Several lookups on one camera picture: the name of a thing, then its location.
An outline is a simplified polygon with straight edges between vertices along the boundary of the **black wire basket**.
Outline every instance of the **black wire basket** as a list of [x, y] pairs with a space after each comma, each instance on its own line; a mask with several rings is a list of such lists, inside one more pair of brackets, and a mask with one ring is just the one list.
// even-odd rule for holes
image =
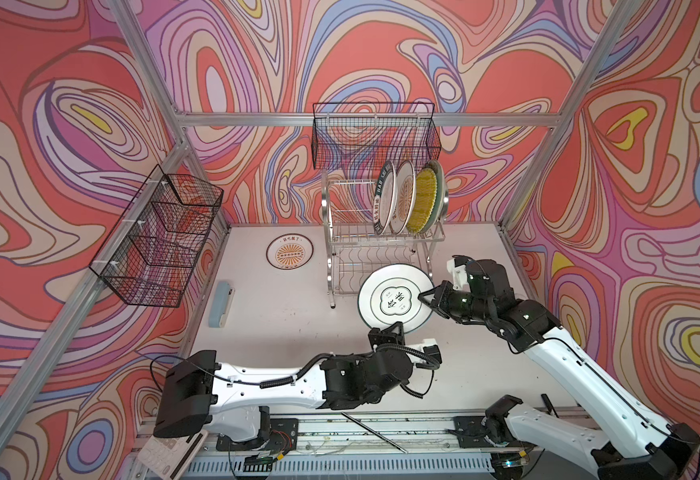
[[347, 178], [373, 177], [387, 161], [419, 171], [441, 154], [434, 109], [424, 101], [313, 104], [312, 166]]
[[92, 267], [99, 252], [90, 267], [126, 304], [178, 307], [223, 194], [200, 178], [163, 174], [105, 267]]

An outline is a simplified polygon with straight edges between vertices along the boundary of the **psychedelic patterned wallpaper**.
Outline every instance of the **psychedelic patterned wallpaper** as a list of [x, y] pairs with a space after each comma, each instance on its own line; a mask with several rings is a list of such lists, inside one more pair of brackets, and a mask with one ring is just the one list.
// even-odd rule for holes
[[[155, 0], [138, 18], [180, 110], [311, 111], [429, 99], [443, 112], [559, 109], [610, 2]], [[449, 221], [498, 220], [543, 136], [442, 128]], [[311, 129], [189, 130], [232, 223], [320, 222]], [[347, 199], [364, 207], [368, 199]]]
[[700, 432], [700, 1], [644, 6], [512, 236], [589, 354]]
[[[172, 147], [105, 4], [0, 2], [0, 395]], [[103, 294], [0, 478], [112, 478], [157, 404], [142, 355], [176, 351], [218, 244], [216, 232], [179, 309]]]

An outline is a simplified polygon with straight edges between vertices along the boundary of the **yellow plate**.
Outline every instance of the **yellow plate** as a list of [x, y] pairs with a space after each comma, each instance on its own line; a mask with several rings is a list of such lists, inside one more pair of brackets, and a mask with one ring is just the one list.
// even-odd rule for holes
[[408, 219], [406, 229], [411, 234], [418, 234], [430, 219], [438, 194], [438, 183], [432, 168], [423, 168], [417, 175], [417, 198], [414, 200], [413, 212]]

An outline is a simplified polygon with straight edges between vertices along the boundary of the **robotic arm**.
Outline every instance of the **robotic arm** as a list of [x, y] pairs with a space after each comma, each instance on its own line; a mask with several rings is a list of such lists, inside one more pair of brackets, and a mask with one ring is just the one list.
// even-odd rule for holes
[[301, 369], [251, 369], [217, 363], [216, 351], [202, 350], [166, 373], [153, 436], [191, 436], [201, 428], [233, 442], [268, 438], [268, 410], [293, 405], [347, 410], [379, 403], [384, 393], [406, 385], [413, 368], [437, 370], [435, 340], [405, 345], [403, 325], [368, 334], [372, 351], [358, 355], [322, 353]]
[[444, 318], [484, 325], [517, 353], [547, 370], [598, 423], [575, 426], [504, 396], [486, 411], [490, 442], [531, 442], [594, 476], [622, 480], [679, 478], [700, 446], [684, 423], [671, 424], [619, 385], [590, 358], [542, 304], [517, 300], [504, 267], [493, 260], [456, 255], [447, 264], [453, 282], [419, 295]]

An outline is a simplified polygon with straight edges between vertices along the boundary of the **blue circle pattern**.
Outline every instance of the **blue circle pattern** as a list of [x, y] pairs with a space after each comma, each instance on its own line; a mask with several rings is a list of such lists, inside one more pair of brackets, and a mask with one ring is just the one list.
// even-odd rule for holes
[[[102, 448], [102, 452], [96, 457], [91, 463], [84, 462], [80, 457], [80, 443], [86, 438], [91, 432], [99, 432], [105, 437], [105, 445]], [[67, 466], [70, 470], [76, 473], [90, 473], [102, 466], [110, 454], [110, 449], [113, 447], [113, 425], [105, 420], [99, 419], [94, 420], [91, 423], [86, 424], [81, 428], [73, 441], [70, 442], [70, 447], [67, 448]]]

